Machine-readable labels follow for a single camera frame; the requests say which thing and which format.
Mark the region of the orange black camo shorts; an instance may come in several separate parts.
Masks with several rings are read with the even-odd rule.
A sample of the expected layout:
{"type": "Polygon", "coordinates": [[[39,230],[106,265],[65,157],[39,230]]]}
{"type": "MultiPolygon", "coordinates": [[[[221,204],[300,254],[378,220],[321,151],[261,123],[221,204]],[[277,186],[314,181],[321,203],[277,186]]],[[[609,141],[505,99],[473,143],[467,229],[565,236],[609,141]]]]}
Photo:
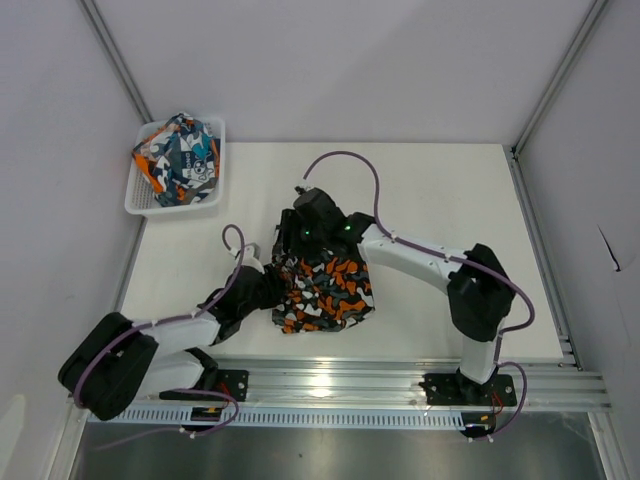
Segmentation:
{"type": "Polygon", "coordinates": [[[284,334],[339,332],[375,312],[368,265],[358,255],[323,249],[301,256],[275,246],[271,264],[285,284],[271,320],[284,334]]]}

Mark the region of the blue orange patterned shorts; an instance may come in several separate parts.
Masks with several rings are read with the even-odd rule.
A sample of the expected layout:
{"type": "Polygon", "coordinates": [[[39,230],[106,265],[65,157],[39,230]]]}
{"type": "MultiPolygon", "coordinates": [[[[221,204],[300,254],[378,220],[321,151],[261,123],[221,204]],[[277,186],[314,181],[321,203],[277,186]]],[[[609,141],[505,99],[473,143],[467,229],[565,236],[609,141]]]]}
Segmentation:
{"type": "Polygon", "coordinates": [[[160,206],[191,205],[218,186],[221,140],[205,123],[179,112],[141,140],[132,158],[160,206]]]}

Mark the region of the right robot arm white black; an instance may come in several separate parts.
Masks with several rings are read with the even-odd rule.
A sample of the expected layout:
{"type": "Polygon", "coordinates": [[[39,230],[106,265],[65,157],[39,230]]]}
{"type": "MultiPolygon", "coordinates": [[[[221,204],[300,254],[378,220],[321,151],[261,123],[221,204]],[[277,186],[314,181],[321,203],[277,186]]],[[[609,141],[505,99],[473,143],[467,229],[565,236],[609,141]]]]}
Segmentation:
{"type": "Polygon", "coordinates": [[[483,244],[448,253],[386,229],[377,214],[349,215],[323,190],[299,190],[275,230],[272,264],[286,286],[273,320],[286,333],[334,332],[375,310],[370,268],[387,267],[436,288],[463,337],[462,378],[485,385],[497,370],[499,330],[515,288],[483,244]]]}

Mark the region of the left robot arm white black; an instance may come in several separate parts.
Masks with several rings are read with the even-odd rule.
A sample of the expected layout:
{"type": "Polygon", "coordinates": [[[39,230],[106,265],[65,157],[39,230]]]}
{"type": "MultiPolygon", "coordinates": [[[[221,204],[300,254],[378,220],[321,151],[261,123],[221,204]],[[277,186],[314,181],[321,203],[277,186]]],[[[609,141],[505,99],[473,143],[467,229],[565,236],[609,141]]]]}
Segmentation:
{"type": "Polygon", "coordinates": [[[133,322],[111,312],[63,363],[58,382],[102,421],[148,395],[210,389],[217,363],[203,349],[236,334],[251,313],[277,306],[285,291],[273,266],[240,266],[189,314],[133,322]]]}

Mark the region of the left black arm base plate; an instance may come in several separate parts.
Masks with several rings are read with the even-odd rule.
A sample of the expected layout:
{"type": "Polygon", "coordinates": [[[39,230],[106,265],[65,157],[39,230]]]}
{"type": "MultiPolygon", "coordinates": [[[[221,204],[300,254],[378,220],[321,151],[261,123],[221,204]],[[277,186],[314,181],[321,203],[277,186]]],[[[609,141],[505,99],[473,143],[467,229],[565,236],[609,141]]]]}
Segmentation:
{"type": "Polygon", "coordinates": [[[247,370],[218,369],[205,372],[203,377],[188,392],[168,390],[159,398],[174,401],[224,401],[224,398],[208,395],[208,392],[222,393],[244,402],[247,396],[250,374],[247,370]]]}

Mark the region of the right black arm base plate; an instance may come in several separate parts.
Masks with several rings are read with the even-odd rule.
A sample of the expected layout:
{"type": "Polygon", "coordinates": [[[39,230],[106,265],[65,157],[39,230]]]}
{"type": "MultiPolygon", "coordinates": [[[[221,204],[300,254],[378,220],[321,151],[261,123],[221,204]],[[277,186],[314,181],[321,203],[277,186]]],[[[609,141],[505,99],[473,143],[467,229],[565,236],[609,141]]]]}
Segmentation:
{"type": "Polygon", "coordinates": [[[494,372],[489,380],[478,384],[459,371],[426,373],[418,383],[433,406],[506,406],[518,403],[513,379],[508,374],[494,372]]]}

